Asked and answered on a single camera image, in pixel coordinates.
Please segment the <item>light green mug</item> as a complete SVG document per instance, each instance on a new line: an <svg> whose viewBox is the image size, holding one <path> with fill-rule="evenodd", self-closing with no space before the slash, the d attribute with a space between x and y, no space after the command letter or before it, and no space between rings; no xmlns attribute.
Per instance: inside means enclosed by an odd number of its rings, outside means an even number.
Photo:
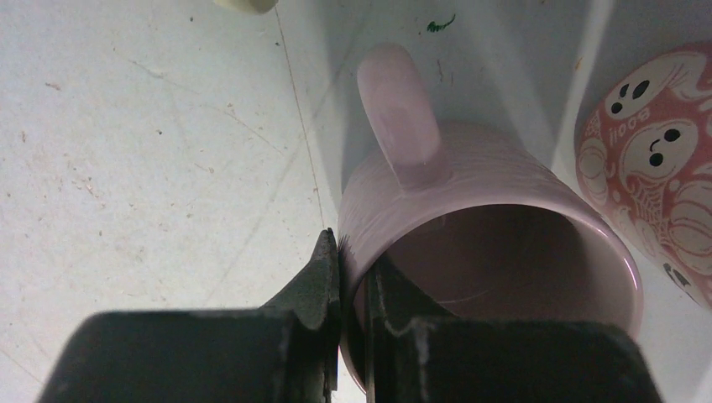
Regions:
<svg viewBox="0 0 712 403"><path fill-rule="evenodd" d="M214 0L216 5L240 13L262 15L271 11L278 0Z"/></svg>

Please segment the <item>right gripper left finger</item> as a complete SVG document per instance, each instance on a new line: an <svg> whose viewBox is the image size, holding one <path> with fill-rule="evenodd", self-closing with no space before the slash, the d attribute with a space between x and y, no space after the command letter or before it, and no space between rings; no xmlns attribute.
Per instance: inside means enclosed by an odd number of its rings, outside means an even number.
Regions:
<svg viewBox="0 0 712 403"><path fill-rule="evenodd" d="M73 332L41 402L329 402L338 387L338 248L262 306L103 311Z"/></svg>

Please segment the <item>grey mug white base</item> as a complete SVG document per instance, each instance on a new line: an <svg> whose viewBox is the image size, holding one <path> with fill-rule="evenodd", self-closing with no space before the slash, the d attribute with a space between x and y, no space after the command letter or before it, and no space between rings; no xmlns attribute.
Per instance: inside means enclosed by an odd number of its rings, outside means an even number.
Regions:
<svg viewBox="0 0 712 403"><path fill-rule="evenodd" d="M511 136L438 122L404 47L372 48L357 83L379 143L349 177L338 213L341 352L360 388L364 279L383 258L461 317L602 322L639 334L639 271L586 201Z"/></svg>

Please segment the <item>pink patterned mug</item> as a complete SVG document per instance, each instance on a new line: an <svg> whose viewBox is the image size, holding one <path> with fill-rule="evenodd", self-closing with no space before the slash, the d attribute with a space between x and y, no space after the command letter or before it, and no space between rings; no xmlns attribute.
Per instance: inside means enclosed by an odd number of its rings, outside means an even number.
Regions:
<svg viewBox="0 0 712 403"><path fill-rule="evenodd" d="M703 308L711 306L711 43L619 80L575 143L584 198Z"/></svg>

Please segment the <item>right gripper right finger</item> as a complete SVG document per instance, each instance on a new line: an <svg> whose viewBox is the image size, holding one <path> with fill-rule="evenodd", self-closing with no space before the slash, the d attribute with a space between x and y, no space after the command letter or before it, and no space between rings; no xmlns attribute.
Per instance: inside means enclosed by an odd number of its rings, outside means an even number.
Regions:
<svg viewBox="0 0 712 403"><path fill-rule="evenodd" d="M388 259L365 277L370 402L659 402L637 345L596 322L456 317Z"/></svg>

